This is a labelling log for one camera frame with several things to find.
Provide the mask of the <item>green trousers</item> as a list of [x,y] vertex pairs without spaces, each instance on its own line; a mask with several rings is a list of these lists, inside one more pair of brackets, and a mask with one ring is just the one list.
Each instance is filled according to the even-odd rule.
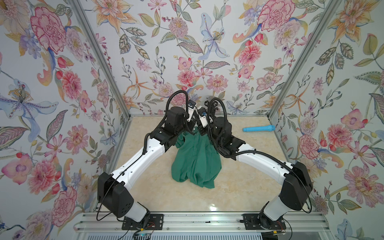
[[182,133],[176,142],[178,149],[172,164],[172,178],[179,183],[191,183],[207,189],[215,187],[215,179],[222,169],[219,153],[208,136],[202,136],[197,128],[193,133]]

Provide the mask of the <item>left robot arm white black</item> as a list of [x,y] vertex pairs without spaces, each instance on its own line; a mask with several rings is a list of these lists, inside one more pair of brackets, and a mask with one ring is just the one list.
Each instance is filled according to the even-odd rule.
[[164,117],[153,131],[145,135],[143,147],[114,172],[99,176],[98,202],[110,214],[118,219],[127,217],[137,223],[149,217],[150,211],[134,200],[130,190],[145,170],[176,144],[180,134],[192,130],[188,123],[188,103],[186,91],[173,93],[167,101]]

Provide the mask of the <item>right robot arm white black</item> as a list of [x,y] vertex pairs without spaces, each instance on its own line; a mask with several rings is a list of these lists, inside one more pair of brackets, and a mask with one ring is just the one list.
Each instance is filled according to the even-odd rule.
[[232,125],[228,117],[215,115],[217,106],[223,106],[218,98],[205,102],[203,107],[197,107],[193,101],[188,102],[190,119],[195,120],[201,134],[207,134],[215,150],[224,158],[247,164],[265,173],[281,185],[280,193],[267,202],[256,217],[250,222],[269,230],[276,225],[282,225],[284,215],[289,211],[301,211],[304,205],[310,203],[310,192],[313,183],[307,167],[297,162],[283,162],[279,159],[256,150],[245,141],[232,134]]

